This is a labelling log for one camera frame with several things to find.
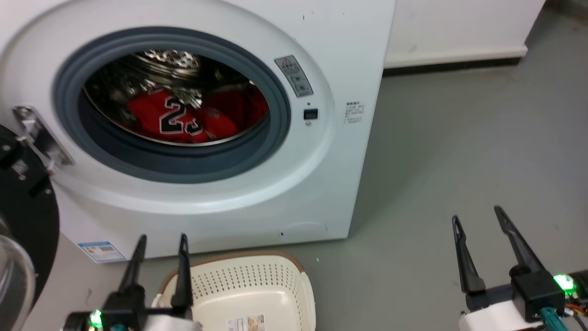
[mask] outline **metal hinge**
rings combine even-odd
[[[49,132],[33,107],[20,105],[14,107],[12,112],[23,129],[16,140],[35,152],[49,174],[55,174],[61,166],[74,164],[71,156]]]

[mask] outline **white washing machine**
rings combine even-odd
[[[191,253],[347,237],[394,1],[0,7],[0,123],[47,156],[61,232],[96,261],[130,258],[143,233],[147,257],[180,233]],[[143,97],[155,115],[128,111]],[[191,112],[222,107],[259,114],[195,139],[219,117]]]

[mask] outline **black cable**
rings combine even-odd
[[[586,327],[586,325],[584,324],[584,321],[582,321],[582,318],[580,317],[580,315],[574,314],[574,319],[576,320],[576,322],[578,322],[582,331],[588,331],[588,327]]]

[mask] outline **brown basket rim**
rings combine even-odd
[[[294,265],[298,268],[298,271],[300,271],[300,273],[304,272],[304,267],[302,266],[300,261],[298,261],[293,255],[286,253],[285,251],[279,251],[279,250],[242,251],[242,252],[238,252],[238,253],[224,254],[224,255],[219,255],[219,256],[214,256],[214,257],[207,257],[205,259],[201,259],[201,260],[198,260],[196,262],[191,263],[190,267],[196,267],[196,266],[201,266],[201,265],[207,264],[207,263],[235,259],[238,257],[249,257],[249,256],[281,256],[281,257],[284,257],[284,258],[290,260],[292,263],[294,263]],[[159,287],[158,294],[163,294],[163,291],[165,291],[165,288],[168,286],[169,282],[171,282],[172,278],[174,278],[177,274],[178,274],[178,268],[176,268],[167,277],[165,277],[165,279],[163,280],[163,283]]]

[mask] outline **teal connector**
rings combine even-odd
[[[540,317],[546,331],[568,331],[554,308],[543,308],[540,312]]]

